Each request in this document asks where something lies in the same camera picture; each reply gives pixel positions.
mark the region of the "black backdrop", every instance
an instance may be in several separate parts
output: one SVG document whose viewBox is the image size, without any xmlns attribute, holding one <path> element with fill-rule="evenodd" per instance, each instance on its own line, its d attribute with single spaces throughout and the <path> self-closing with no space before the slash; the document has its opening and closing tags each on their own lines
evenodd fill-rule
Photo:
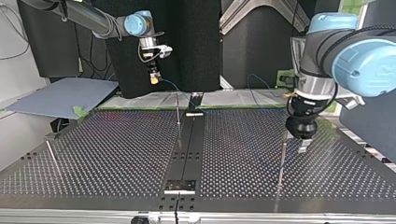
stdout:
<svg viewBox="0 0 396 224">
<path fill-rule="evenodd" d="M 218 90 L 220 74 L 239 89 L 247 87 L 249 73 L 257 74 L 274 87 L 277 70 L 291 68 L 290 24 L 272 8 L 261 7 L 249 13 L 226 36 L 220 36 L 219 18 L 231 2 L 92 0 L 96 7 L 114 16 L 151 10 L 157 32 L 165 31 L 160 41 L 174 48 L 169 58 L 160 60 L 163 77 L 174 81 L 183 91 Z M 319 12 L 337 11 L 339 0 L 299 0 L 299 3 L 312 18 Z M 61 22 L 52 12 L 36 10 L 21 0 L 19 7 L 40 76 L 56 77 L 52 79 L 55 81 L 76 76 L 108 79 L 113 74 L 112 66 L 108 72 L 96 71 L 95 74 L 87 63 L 82 63 L 84 72 L 79 75 L 73 22 Z M 174 89 L 169 84 L 149 84 L 146 66 L 137 58 L 136 37 L 124 37 L 122 42 L 95 38 L 91 44 L 91 32 L 79 25 L 77 28 L 80 56 L 91 58 L 99 68 L 106 67 L 111 58 L 117 74 L 111 80 L 119 81 L 124 97 Z M 107 60 L 106 49 L 111 56 Z M 253 80 L 251 86 L 266 88 L 257 80 Z"/>
<path fill-rule="evenodd" d="M 148 9 L 154 18 L 159 38 L 174 51 L 161 59 L 162 75 L 182 91 L 216 91 L 219 89 L 219 0 L 96 0 L 96 7 L 113 16 L 127 16 Z M 152 91 L 169 88 L 162 83 L 152 86 L 146 66 L 137 57 L 138 39 L 113 38 L 107 46 L 117 71 L 122 94 L 133 98 Z"/>
</svg>

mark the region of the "cable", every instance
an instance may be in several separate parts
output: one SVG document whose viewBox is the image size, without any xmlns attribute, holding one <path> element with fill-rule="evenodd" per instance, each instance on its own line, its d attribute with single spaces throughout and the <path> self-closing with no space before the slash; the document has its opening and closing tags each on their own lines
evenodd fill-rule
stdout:
<svg viewBox="0 0 396 224">
<path fill-rule="evenodd" d="M 108 13 L 105 13 L 104 11 L 100 10 L 99 8 L 95 8 L 96 10 L 100 11 L 107 19 L 108 24 L 109 24 L 109 28 L 108 28 L 108 32 L 106 34 L 100 35 L 103 37 L 109 37 L 111 35 L 111 33 L 115 30 L 117 35 L 118 35 L 118 40 L 122 41 L 122 27 L 119 25 L 119 22 L 117 21 L 117 19 L 113 16 L 111 16 Z"/>
<path fill-rule="evenodd" d="M 92 60 L 93 40 L 94 40 L 93 34 L 91 33 L 90 63 L 91 63 L 91 65 L 92 65 L 92 67 L 95 69 L 95 71 L 104 72 L 104 71 L 107 70 L 107 67 L 108 67 L 108 48 L 106 47 L 106 52 L 105 52 L 105 55 L 106 55 L 106 57 L 105 57 L 105 62 L 106 62 L 105 67 L 104 67 L 104 68 L 97 68 L 97 67 L 95 66 L 95 64 L 93 63 L 93 60 Z"/>
<path fill-rule="evenodd" d="M 170 80 L 168 80 L 168 79 L 165 79 L 165 78 L 161 78 L 161 81 L 167 82 L 167 83 L 171 84 L 173 87 L 175 87 L 175 89 L 176 89 L 177 91 L 181 91 L 181 90 L 178 88 L 178 86 L 177 86 L 175 83 L 173 83 L 172 81 L 170 81 Z M 197 108 L 197 109 L 200 110 L 201 112 L 203 112 L 203 113 L 205 113 L 205 114 L 209 114 L 209 115 L 210 115 L 210 114 L 215 114 L 215 113 L 211 113 L 211 112 L 209 112 L 209 111 L 205 111 L 205 110 L 199 108 L 198 105 L 196 105 L 195 103 L 193 103 L 193 102 L 190 100 L 189 97 L 187 97 L 187 96 L 184 95 L 184 94 L 183 94 L 183 96 L 186 97 L 186 99 L 189 101 L 190 104 L 192 104 L 195 108 Z"/>
<path fill-rule="evenodd" d="M 107 68 L 106 71 L 105 71 L 105 76 L 104 76 L 103 80 L 106 80 L 106 77 L 107 77 L 107 75 L 108 75 L 108 72 L 110 71 L 111 66 L 113 66 L 113 63 L 110 63 L 110 64 L 108 65 L 108 68 Z"/>
<path fill-rule="evenodd" d="M 177 202 L 176 202 L 176 207 L 175 207 L 175 223 L 178 224 L 178 216 L 177 216 L 177 209 L 178 209 L 178 200 L 180 198 L 180 194 L 177 195 Z"/>
<path fill-rule="evenodd" d="M 159 52 L 154 57 L 152 57 L 150 59 L 147 59 L 147 60 L 144 60 L 142 58 L 142 55 L 140 54 L 140 48 L 141 48 L 141 45 L 140 45 L 140 42 L 139 42 L 139 45 L 137 46 L 137 55 L 139 56 L 139 59 L 140 59 L 140 61 L 142 61 L 142 63 L 149 63 L 149 62 L 153 61 L 154 59 L 156 59 L 161 54 L 161 52 Z"/>
<path fill-rule="evenodd" d="M 271 91 L 270 85 L 268 85 L 268 83 L 267 83 L 266 81 L 264 81 L 262 78 L 258 77 L 256 74 L 250 74 L 250 75 L 248 75 L 248 77 L 247 77 L 247 87 L 250 89 L 250 91 L 252 91 L 252 89 L 250 88 L 250 78 L 251 78 L 251 77 L 255 77 L 255 78 L 257 78 L 259 81 L 261 81 L 262 83 L 264 83 L 265 86 L 267 86 L 268 90 L 271 92 L 271 94 L 272 94 L 274 97 L 282 97 L 282 95 L 275 95 L 275 94 Z"/>
<path fill-rule="evenodd" d="M 7 15 L 7 12 L 4 11 L 3 7 L 4 7 L 5 9 L 7 9 L 7 10 L 10 10 L 10 11 L 15 15 L 15 17 L 18 19 L 18 21 L 19 21 L 19 23 L 20 23 L 20 27 L 21 27 L 21 32 L 22 32 L 22 34 L 21 34 L 21 32 L 18 30 L 18 28 L 15 27 L 14 23 L 11 21 L 11 19 L 10 19 L 9 16 Z M 7 19 L 8 23 L 9 23 L 9 24 L 14 28 L 14 30 L 17 32 L 18 36 L 20 36 L 24 41 L 28 42 L 26 33 L 25 33 L 24 30 L 23 30 L 23 23 L 22 23 L 22 19 L 21 19 L 20 15 L 18 15 L 18 13 L 14 10 L 14 8 L 9 7 L 9 6 L 7 6 L 7 5 L 0 6 L 0 9 L 1 9 L 1 11 L 3 12 L 3 16 Z"/>
<path fill-rule="evenodd" d="M 167 83 L 171 84 L 177 91 L 181 91 L 181 90 L 178 88 L 178 86 L 177 86 L 175 83 L 173 83 L 172 81 L 170 81 L 170 80 L 168 80 L 168 79 L 165 79 L 165 78 L 161 78 L 161 81 L 167 82 Z M 197 109 L 200 110 L 201 112 L 203 112 L 203 113 L 205 113 L 205 114 L 208 114 L 208 115 L 218 115 L 218 114 L 219 114 L 219 111 L 218 111 L 218 110 L 217 110 L 216 113 L 212 113 L 212 112 L 210 112 L 210 111 L 205 111 L 205 110 L 203 110 L 202 108 L 199 108 L 198 105 L 196 105 L 195 103 L 193 103 L 193 102 L 190 100 L 189 97 L 187 97 L 186 95 L 183 95 L 183 96 L 189 101 L 190 104 L 192 104 L 195 108 L 197 108 Z M 254 99 L 256 105 L 257 105 L 259 108 L 261 108 L 261 106 L 258 104 L 258 102 L 257 102 L 257 100 L 256 100 L 256 98 L 255 98 L 255 96 L 254 96 L 254 94 L 252 94 L 252 96 L 253 96 L 253 99 Z"/>
<path fill-rule="evenodd" d="M 392 26 L 392 25 L 374 25 L 374 26 L 368 26 L 368 27 L 364 27 L 362 29 L 356 30 L 354 32 L 351 32 L 347 35 L 344 35 L 343 37 L 341 37 L 340 39 L 338 39 L 337 41 L 335 41 L 323 54 L 322 58 L 320 59 L 320 64 L 319 64 L 319 69 L 320 72 L 323 75 L 327 75 L 330 77 L 329 74 L 326 74 L 326 72 L 324 71 L 324 63 L 326 58 L 329 56 L 329 54 L 336 48 L 338 47 L 341 43 L 343 43 L 344 41 L 348 40 L 350 37 L 354 36 L 354 35 L 358 35 L 367 31 L 373 31 L 373 30 L 389 30 L 389 31 L 396 31 L 396 27 Z"/>
<path fill-rule="evenodd" d="M 10 19 L 9 16 L 7 15 L 7 12 L 4 11 L 3 7 L 5 7 L 6 9 L 9 9 L 9 10 L 18 18 L 18 21 L 20 22 L 20 26 L 21 26 L 21 29 L 22 29 L 22 34 L 21 34 L 21 32 L 17 29 L 17 27 L 15 27 L 14 23 L 12 23 L 11 19 Z M 19 53 L 19 54 L 16 54 L 16 55 L 13 55 L 13 56 L 5 57 L 5 58 L 0 58 L 0 61 L 15 59 L 15 58 L 18 58 L 18 57 L 22 56 L 23 54 L 25 54 L 25 53 L 29 50 L 30 44 L 29 44 L 29 42 L 28 42 L 28 40 L 27 40 L 27 37 L 26 37 L 26 34 L 25 34 L 24 30 L 23 30 L 23 25 L 22 25 L 22 20 L 21 20 L 20 15 L 19 15 L 12 7 L 9 7 L 9 6 L 6 5 L 6 4 L 1 5 L 1 6 L 0 6 L 0 9 L 1 9 L 1 11 L 2 11 L 3 16 L 4 16 L 4 17 L 7 19 L 7 21 L 11 24 L 12 28 L 17 32 L 18 36 L 20 36 L 20 37 L 27 43 L 26 49 L 25 49 L 23 52 L 21 52 L 21 53 Z"/>
<path fill-rule="evenodd" d="M 293 12 L 293 19 L 291 20 L 291 35 L 290 35 L 291 59 L 292 59 L 292 63 L 296 66 L 297 71 L 299 69 L 298 69 L 297 60 L 294 55 L 293 38 L 294 38 L 294 23 L 296 20 L 298 6 L 299 6 L 299 4 L 296 1 L 296 7 L 294 8 L 294 12 Z"/>
<path fill-rule="evenodd" d="M 88 59 L 86 59 L 82 56 L 81 47 L 80 47 L 79 38 L 78 38 L 78 29 L 77 29 L 76 23 L 74 23 L 74 29 L 75 29 L 75 36 L 76 36 L 76 42 L 77 42 L 78 57 L 81 59 L 82 63 L 87 64 L 92 69 L 92 74 L 91 74 L 90 78 L 93 78 L 93 76 L 96 74 L 97 76 L 99 76 L 99 78 L 103 79 L 103 77 L 100 76 L 99 73 L 96 72 L 94 65 Z"/>
<path fill-rule="evenodd" d="M 327 108 L 329 108 L 329 106 L 331 106 L 332 105 L 332 103 L 335 101 L 335 98 L 337 97 L 337 94 L 338 94 L 338 84 L 336 83 L 336 82 L 334 82 L 334 94 L 332 95 L 332 99 L 325 105 L 325 106 L 323 106 L 323 108 L 321 108 L 319 111 L 317 111 L 317 112 L 315 112 L 315 113 L 313 113 L 313 114 L 311 114 L 311 115 L 308 115 L 308 116 L 303 116 L 303 117 L 297 117 L 297 116 L 294 116 L 291 112 L 290 112 L 290 104 L 291 104 L 291 98 L 292 98 L 292 96 L 291 97 L 289 97 L 289 99 L 288 99 L 288 101 L 286 102 L 286 111 L 288 112 L 288 114 L 291 116 L 291 117 L 293 117 L 293 118 L 295 118 L 295 119 L 314 119 L 315 118 L 315 116 L 317 116 L 317 115 L 319 115 L 320 113 L 322 113 L 323 111 L 325 111 Z"/>
<path fill-rule="evenodd" d="M 396 30 L 388 30 L 388 31 L 384 31 L 379 33 L 377 36 L 383 36 L 383 35 L 388 35 L 390 33 L 396 32 Z"/>
<path fill-rule="evenodd" d="M 108 79 L 107 81 L 109 81 L 111 78 L 113 78 L 116 75 L 116 73 L 113 73 Z"/>
</svg>

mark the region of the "end effector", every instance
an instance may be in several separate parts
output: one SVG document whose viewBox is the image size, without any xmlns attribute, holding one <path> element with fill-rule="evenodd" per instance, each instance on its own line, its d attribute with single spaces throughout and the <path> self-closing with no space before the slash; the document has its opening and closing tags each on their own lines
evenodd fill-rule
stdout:
<svg viewBox="0 0 396 224">
<path fill-rule="evenodd" d="M 343 13 L 322 13 L 312 19 L 298 88 L 287 104 L 286 127 L 292 136 L 312 141 L 316 118 L 335 100 L 339 86 L 362 97 L 396 88 L 396 38 L 367 34 L 384 27 L 356 30 L 358 17 Z"/>
<path fill-rule="evenodd" d="M 166 58 L 172 52 L 171 47 L 158 44 L 157 36 L 163 35 L 164 32 L 155 33 L 151 13 L 146 10 L 126 17 L 124 26 L 130 35 L 139 37 L 138 57 L 147 65 L 151 84 L 157 84 L 161 79 L 158 59 Z"/>
</svg>

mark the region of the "optical breadboard table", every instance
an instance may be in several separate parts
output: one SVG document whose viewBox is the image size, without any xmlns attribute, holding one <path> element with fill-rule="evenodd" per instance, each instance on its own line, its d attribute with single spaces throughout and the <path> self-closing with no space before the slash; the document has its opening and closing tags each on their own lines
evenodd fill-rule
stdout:
<svg viewBox="0 0 396 224">
<path fill-rule="evenodd" d="M 206 110 L 177 125 L 173 110 L 95 111 L 0 173 L 0 223 L 49 210 L 396 215 L 396 174 L 326 119 L 305 154 L 289 140 L 278 190 L 286 118 Z M 175 181 L 194 193 L 165 194 Z"/>
</svg>

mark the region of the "thin wire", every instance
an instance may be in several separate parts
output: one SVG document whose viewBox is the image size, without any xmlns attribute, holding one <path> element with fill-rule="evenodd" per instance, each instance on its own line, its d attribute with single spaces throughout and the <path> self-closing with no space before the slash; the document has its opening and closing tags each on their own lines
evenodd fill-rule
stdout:
<svg viewBox="0 0 396 224">
<path fill-rule="evenodd" d="M 10 10 L 10 11 L 15 15 L 15 17 L 18 19 L 18 21 L 19 21 L 19 23 L 20 23 L 20 27 L 21 27 L 21 32 L 22 32 L 22 34 L 21 34 L 21 32 L 18 30 L 18 28 L 14 25 L 14 23 L 11 21 L 11 19 L 10 19 L 9 16 L 7 15 L 7 12 L 4 10 L 4 8 L 7 9 L 7 10 Z M 0 6 L 0 9 L 1 9 L 1 11 L 3 12 L 3 16 L 7 19 L 8 23 L 9 23 L 9 24 L 14 28 L 14 30 L 17 32 L 18 36 L 20 36 L 24 41 L 28 42 L 26 33 L 25 33 L 24 30 L 23 30 L 23 24 L 22 24 L 21 17 L 18 15 L 18 13 L 17 13 L 12 7 L 9 7 L 9 6 L 7 6 L 7 5 L 4 5 L 4 6 L 2 6 L 2 7 Z"/>
<path fill-rule="evenodd" d="M 12 13 L 14 13 L 14 15 L 18 18 L 18 20 L 20 21 L 21 29 L 22 29 L 22 34 L 21 34 L 20 31 L 15 27 L 15 25 L 12 23 L 12 21 L 11 21 L 11 19 L 9 18 L 9 16 L 7 15 L 7 13 L 3 10 L 3 7 L 7 8 L 7 9 L 10 9 L 10 11 L 11 11 Z M 23 52 L 21 52 L 21 53 L 19 53 L 19 54 L 16 54 L 16 55 L 13 55 L 13 56 L 6 57 L 6 58 L 0 58 L 0 61 L 15 59 L 15 58 L 18 58 L 18 57 L 22 56 L 23 54 L 25 54 L 25 53 L 29 50 L 30 44 L 29 44 L 29 42 L 27 41 L 27 37 L 24 36 L 24 35 L 25 35 L 25 32 L 23 31 L 23 26 L 22 26 L 22 24 L 21 24 L 21 17 L 20 17 L 20 15 L 18 15 L 18 13 L 17 13 L 12 7 L 9 7 L 9 6 L 7 6 L 7 5 L 2 5 L 2 6 L 0 6 L 0 8 L 1 8 L 1 11 L 2 11 L 3 16 L 4 16 L 4 17 L 7 19 L 7 21 L 11 24 L 12 28 L 17 32 L 18 36 L 20 36 L 20 37 L 27 43 L 26 49 L 25 49 Z"/>
<path fill-rule="evenodd" d="M 94 76 L 95 74 L 96 74 L 97 76 L 99 76 L 99 78 L 103 78 L 102 76 L 99 75 L 99 73 L 97 73 L 97 72 L 94 70 L 94 68 L 93 68 L 93 66 L 92 66 L 92 64 L 91 64 L 91 62 L 90 62 L 88 59 L 86 59 L 86 58 L 84 58 L 84 57 L 82 56 L 82 54 L 81 54 L 81 47 L 80 47 L 79 38 L 78 38 L 78 29 L 77 29 L 76 23 L 74 23 L 74 29 L 75 29 L 75 36 L 76 36 L 76 42 L 77 42 L 78 57 L 81 59 L 81 63 L 87 64 L 87 65 L 92 69 L 93 72 L 92 72 L 90 78 L 93 78 L 93 76 Z"/>
<path fill-rule="evenodd" d="M 110 35 L 115 30 L 118 35 L 118 40 L 122 41 L 122 32 L 121 32 L 122 27 L 119 24 L 119 22 L 117 21 L 117 19 L 115 17 L 111 16 L 110 14 L 100 10 L 99 8 L 96 8 L 96 10 L 100 11 L 106 17 L 108 24 L 109 24 L 108 33 L 104 34 L 103 36 Z"/>
<path fill-rule="evenodd" d="M 144 60 L 143 58 L 142 58 L 142 55 L 141 55 L 141 53 L 140 53 L 140 48 L 141 48 L 141 45 L 140 45 L 140 42 L 139 42 L 139 45 L 137 46 L 137 55 L 139 56 L 139 59 L 140 59 L 140 61 L 142 61 L 142 63 L 149 63 L 149 62 L 151 62 L 151 61 L 153 61 L 153 60 L 155 60 L 158 56 L 160 56 L 160 52 L 159 53 L 157 53 L 154 57 L 152 57 L 152 58 L 150 58 L 150 59 L 148 59 L 148 60 Z"/>
<path fill-rule="evenodd" d="M 268 83 L 266 82 L 266 81 L 264 81 L 262 78 L 260 78 L 260 77 L 258 77 L 256 74 L 250 74 L 250 75 L 248 75 L 248 77 L 247 77 L 247 87 L 252 91 L 252 89 L 250 88 L 250 78 L 251 77 L 255 77 L 255 78 L 257 78 L 259 81 L 261 81 L 262 83 L 264 83 L 265 84 L 265 86 L 268 88 L 268 90 L 271 92 L 271 94 L 274 96 L 274 97 L 282 97 L 283 95 L 275 95 L 272 91 L 271 91 L 271 87 L 270 87 L 270 85 L 268 85 Z"/>
<path fill-rule="evenodd" d="M 332 95 L 332 99 L 325 105 L 323 106 L 319 111 L 308 115 L 308 116 L 303 116 L 303 117 L 297 117 L 294 116 L 291 112 L 290 112 L 290 104 L 291 104 L 291 97 L 289 97 L 288 101 L 286 102 L 286 111 L 288 112 L 288 114 L 295 118 L 295 119 L 313 119 L 314 117 L 318 116 L 320 113 L 322 113 L 323 111 L 325 111 L 327 108 L 329 108 L 330 105 L 332 105 L 332 103 L 335 101 L 335 98 L 337 97 L 338 94 L 338 84 L 335 82 L 334 85 L 334 94 Z"/>
<path fill-rule="evenodd" d="M 299 4 L 296 1 L 296 7 L 294 8 L 294 12 L 293 12 L 293 19 L 291 20 L 291 35 L 290 35 L 291 59 L 292 59 L 293 65 L 296 66 L 297 71 L 299 70 L 299 67 L 298 67 L 297 60 L 294 55 L 293 38 L 294 38 L 294 23 L 296 20 L 298 6 L 299 6 Z"/>
<path fill-rule="evenodd" d="M 116 73 L 113 73 L 108 79 L 107 81 L 109 81 L 111 78 L 113 78 L 116 75 Z"/>
<path fill-rule="evenodd" d="M 109 65 L 108 65 L 108 68 L 106 69 L 106 71 L 105 71 L 105 76 L 103 77 L 103 80 L 106 80 L 106 77 L 107 77 L 107 75 L 108 75 L 108 72 L 110 71 L 110 68 L 111 68 L 111 66 L 113 66 L 113 63 L 110 63 Z"/>
<path fill-rule="evenodd" d="M 168 79 L 165 79 L 165 78 L 161 78 L 161 81 L 167 82 L 167 83 L 171 84 L 173 87 L 175 87 L 175 89 L 176 89 L 177 91 L 181 91 L 181 90 L 178 88 L 178 86 L 177 86 L 175 83 L 173 83 L 172 81 L 170 81 L 170 80 L 168 80 Z M 189 97 L 187 97 L 185 94 L 183 94 L 183 96 L 189 101 L 190 104 L 192 104 L 196 109 L 200 110 L 201 112 L 203 112 L 203 113 L 205 113 L 205 114 L 209 114 L 209 115 L 210 115 L 210 114 L 216 114 L 216 113 L 211 113 L 211 112 L 209 112 L 209 111 L 205 111 L 205 110 L 199 108 L 198 105 L 196 105 L 195 103 L 193 103 L 193 102 L 190 100 Z"/>
</svg>

